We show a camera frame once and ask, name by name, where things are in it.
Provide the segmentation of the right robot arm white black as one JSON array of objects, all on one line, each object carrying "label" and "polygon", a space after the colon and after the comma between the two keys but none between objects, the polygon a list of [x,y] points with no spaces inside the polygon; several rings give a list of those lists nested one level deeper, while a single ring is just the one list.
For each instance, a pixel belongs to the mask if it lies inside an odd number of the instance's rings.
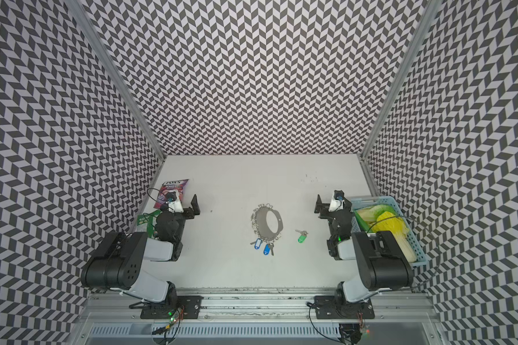
[{"label": "right robot arm white black", "polygon": [[412,285],[411,264],[417,256],[407,241],[409,227],[396,207],[356,208],[343,191],[335,191],[329,203],[317,197],[314,213],[328,223],[329,256],[351,261],[358,270],[357,276],[338,284],[336,306],[362,303],[380,292]]}]

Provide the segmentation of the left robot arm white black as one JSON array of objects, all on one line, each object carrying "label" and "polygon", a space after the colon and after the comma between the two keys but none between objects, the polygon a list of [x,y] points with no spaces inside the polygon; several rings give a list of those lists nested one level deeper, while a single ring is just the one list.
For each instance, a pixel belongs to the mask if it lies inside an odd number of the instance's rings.
[{"label": "left robot arm white black", "polygon": [[175,193],[169,193],[167,201],[157,211],[139,215],[139,231],[106,234],[82,269],[82,286],[117,291],[139,299],[140,302],[131,308],[167,312],[180,308],[176,286],[142,268],[145,261],[175,262],[179,259],[186,222],[200,215],[200,208],[196,195],[188,208],[176,209],[177,201]]}]

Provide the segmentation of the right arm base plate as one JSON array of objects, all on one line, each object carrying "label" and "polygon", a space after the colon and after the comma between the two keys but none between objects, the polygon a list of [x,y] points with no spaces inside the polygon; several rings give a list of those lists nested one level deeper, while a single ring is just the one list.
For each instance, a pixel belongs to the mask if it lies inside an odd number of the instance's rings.
[{"label": "right arm base plate", "polygon": [[313,311],[319,320],[375,319],[371,299],[357,303],[337,302],[335,296],[315,296]]}]

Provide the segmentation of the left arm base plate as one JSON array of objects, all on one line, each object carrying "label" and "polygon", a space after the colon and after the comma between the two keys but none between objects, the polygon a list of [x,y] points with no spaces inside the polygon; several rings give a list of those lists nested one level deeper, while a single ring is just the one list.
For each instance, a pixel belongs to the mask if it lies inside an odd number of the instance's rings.
[{"label": "left arm base plate", "polygon": [[198,319],[201,310],[202,296],[179,296],[177,302],[171,305],[166,303],[146,303],[141,311],[141,319],[176,320],[179,315],[186,319]]}]

